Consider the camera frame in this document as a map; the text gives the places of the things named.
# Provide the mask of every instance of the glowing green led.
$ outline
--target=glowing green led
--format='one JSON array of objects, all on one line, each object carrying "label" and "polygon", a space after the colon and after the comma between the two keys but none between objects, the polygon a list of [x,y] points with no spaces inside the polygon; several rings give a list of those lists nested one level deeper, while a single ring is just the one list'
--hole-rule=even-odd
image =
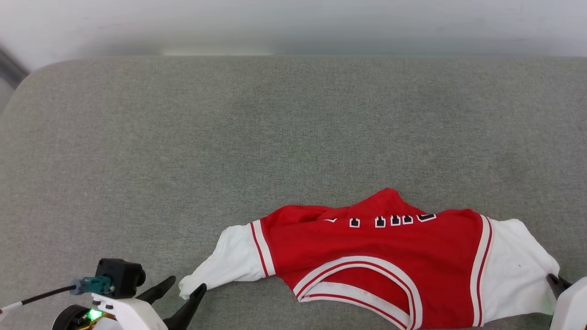
[{"label": "glowing green led", "polygon": [[104,313],[97,311],[95,309],[90,309],[90,311],[87,313],[87,317],[90,319],[90,321],[94,321],[95,319],[102,316],[102,314]]}]

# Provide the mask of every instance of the black cable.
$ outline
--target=black cable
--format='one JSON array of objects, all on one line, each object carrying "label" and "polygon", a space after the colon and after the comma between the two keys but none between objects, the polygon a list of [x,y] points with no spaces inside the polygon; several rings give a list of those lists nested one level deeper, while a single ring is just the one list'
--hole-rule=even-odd
[{"label": "black cable", "polygon": [[36,295],[34,297],[31,297],[31,298],[28,298],[28,299],[23,300],[22,301],[22,305],[30,304],[31,302],[35,302],[37,300],[41,300],[41,299],[44,299],[44,298],[47,298],[47,297],[51,297],[52,295],[60,294],[61,292],[70,291],[70,290],[73,290],[75,288],[76,288],[75,285],[70,285],[68,287],[64,287],[64,288],[61,288],[61,289],[57,289],[57,290],[46,292],[44,294]]}]

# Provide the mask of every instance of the jersey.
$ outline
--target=jersey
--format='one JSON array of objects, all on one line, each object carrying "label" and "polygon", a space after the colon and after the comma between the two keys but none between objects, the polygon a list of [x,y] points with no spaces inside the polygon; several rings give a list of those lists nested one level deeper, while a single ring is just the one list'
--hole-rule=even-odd
[{"label": "jersey", "polygon": [[558,264],[520,221],[429,214],[387,188],[350,207],[285,206],[229,227],[180,288],[186,297],[202,282],[276,275],[300,302],[346,302],[405,330],[467,328],[551,314],[548,273]]}]

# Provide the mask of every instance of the gray table surface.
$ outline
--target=gray table surface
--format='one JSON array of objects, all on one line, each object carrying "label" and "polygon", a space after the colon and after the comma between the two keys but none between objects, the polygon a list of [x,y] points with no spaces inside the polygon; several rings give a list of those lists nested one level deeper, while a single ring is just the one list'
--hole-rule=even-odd
[{"label": "gray table surface", "polygon": [[[0,116],[0,305],[140,262],[190,274],[229,225],[384,187],[427,212],[519,218],[571,281],[587,275],[587,59],[178,57],[43,68]],[[174,287],[155,304],[169,316]],[[38,326],[60,295],[11,315]],[[487,329],[548,329],[527,315]],[[192,329],[392,329],[279,278],[210,291]]]}]

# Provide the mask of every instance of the red stripe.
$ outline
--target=red stripe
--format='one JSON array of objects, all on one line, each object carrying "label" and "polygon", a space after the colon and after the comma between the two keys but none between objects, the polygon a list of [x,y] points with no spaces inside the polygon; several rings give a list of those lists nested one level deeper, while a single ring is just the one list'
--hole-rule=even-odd
[{"label": "red stripe", "polygon": [[401,325],[401,326],[402,326],[404,329],[406,328],[406,325],[405,325],[405,324],[401,323],[401,322],[400,322],[398,319],[396,319],[396,318],[395,318],[395,317],[393,317],[392,315],[390,315],[390,314],[388,314],[388,313],[384,312],[382,309],[379,309],[379,308],[377,308],[377,307],[375,307],[375,306],[373,306],[373,305],[367,304],[366,302],[364,302],[364,301],[361,301],[361,300],[358,300],[358,299],[354,299],[354,298],[351,298],[351,297],[346,297],[346,296],[343,296],[343,295],[333,295],[333,294],[315,294],[315,295],[310,295],[309,297],[310,297],[310,298],[312,298],[312,297],[332,297],[332,298],[339,298],[339,299],[345,299],[345,300],[354,301],[354,302],[357,302],[357,303],[359,303],[359,304],[361,304],[361,305],[365,305],[365,306],[367,306],[367,307],[369,307],[369,308],[373,308],[373,309],[375,309],[376,311],[378,311],[378,312],[380,312],[381,314],[383,314],[383,315],[387,316],[388,318],[395,320],[395,321],[396,321],[398,324],[400,324],[400,325]]},{"label": "red stripe", "polygon": [[479,323],[476,326],[482,326],[483,322],[483,308],[481,306],[481,274],[483,273],[483,266],[485,266],[485,259],[487,259],[487,255],[489,254],[489,246],[491,245],[491,236],[493,235],[493,230],[491,228],[491,222],[488,218],[481,218],[481,221],[487,221],[489,225],[489,239],[487,240],[487,246],[485,247],[485,254],[483,255],[483,260],[481,262],[481,268],[479,268],[479,275],[477,276],[477,303],[479,304]]},{"label": "red stripe", "polygon": [[265,277],[269,277],[269,273],[267,273],[267,267],[265,267],[265,260],[263,260],[263,254],[261,253],[261,247],[259,246],[259,242],[257,241],[257,235],[255,235],[255,226],[253,226],[253,223],[251,223],[251,230],[253,232],[253,239],[255,240],[255,245],[257,246],[257,251],[259,251],[259,257],[261,257],[261,265],[263,266]]},{"label": "red stripe", "polygon": [[341,267],[341,266],[344,266],[344,265],[349,265],[349,264],[366,264],[366,265],[371,265],[371,266],[374,266],[374,267],[379,268],[380,270],[388,273],[389,275],[393,276],[395,279],[397,279],[398,281],[400,281],[407,288],[407,290],[410,293],[411,307],[412,307],[411,310],[414,311],[414,315],[410,315],[413,318],[413,322],[412,322],[412,326],[411,326],[410,330],[413,329],[414,326],[416,326],[416,303],[414,302],[414,294],[412,293],[410,287],[404,281],[402,281],[401,278],[397,277],[394,273],[392,273],[389,270],[381,267],[380,265],[373,264],[373,263],[367,262],[367,261],[348,261],[348,262],[343,262],[342,264],[338,264],[336,266],[332,266],[332,267],[328,268],[327,270],[324,270],[322,273],[318,274],[316,277],[312,278],[308,283],[306,283],[306,285],[304,285],[302,287],[302,289],[300,289],[300,291],[296,295],[296,297],[298,297],[298,299],[299,299],[299,296],[308,287],[308,285],[312,284],[314,281],[316,281],[317,278],[321,277],[323,274],[326,274],[327,272],[329,272],[329,271],[331,271],[331,270],[333,270],[335,268],[338,268],[338,267]]}]

